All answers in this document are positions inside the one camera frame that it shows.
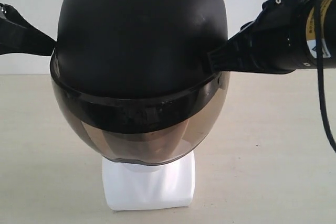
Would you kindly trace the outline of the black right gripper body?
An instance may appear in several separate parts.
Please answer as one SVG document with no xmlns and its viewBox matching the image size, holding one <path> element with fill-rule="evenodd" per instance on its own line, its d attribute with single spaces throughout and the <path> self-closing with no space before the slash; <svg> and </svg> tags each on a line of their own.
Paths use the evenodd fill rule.
<svg viewBox="0 0 336 224">
<path fill-rule="evenodd" d="M 306 23 L 313 0 L 299 0 L 296 6 L 284 0 L 268 0 L 255 20 L 251 36 L 251 73 L 288 74 L 314 69 L 315 60 L 306 41 Z"/>
</svg>

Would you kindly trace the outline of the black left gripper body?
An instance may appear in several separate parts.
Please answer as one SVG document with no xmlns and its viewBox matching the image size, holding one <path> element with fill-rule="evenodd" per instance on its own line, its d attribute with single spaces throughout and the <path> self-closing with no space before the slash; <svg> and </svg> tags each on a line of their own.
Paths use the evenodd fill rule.
<svg viewBox="0 0 336 224">
<path fill-rule="evenodd" d="M 0 3 L 0 19 L 6 20 L 6 7 L 3 3 Z"/>
</svg>

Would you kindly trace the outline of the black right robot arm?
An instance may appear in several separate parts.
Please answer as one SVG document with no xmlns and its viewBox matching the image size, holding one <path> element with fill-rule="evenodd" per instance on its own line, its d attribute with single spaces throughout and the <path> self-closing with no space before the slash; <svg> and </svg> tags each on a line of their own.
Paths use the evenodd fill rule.
<svg viewBox="0 0 336 224">
<path fill-rule="evenodd" d="M 321 34 L 315 30 L 315 0 L 295 7 L 269 0 L 258 17 L 220 48 L 208 53 L 213 72 L 288 74 L 317 67 L 316 39 L 322 42 L 323 66 L 335 68 L 335 0 L 321 0 Z"/>
</svg>

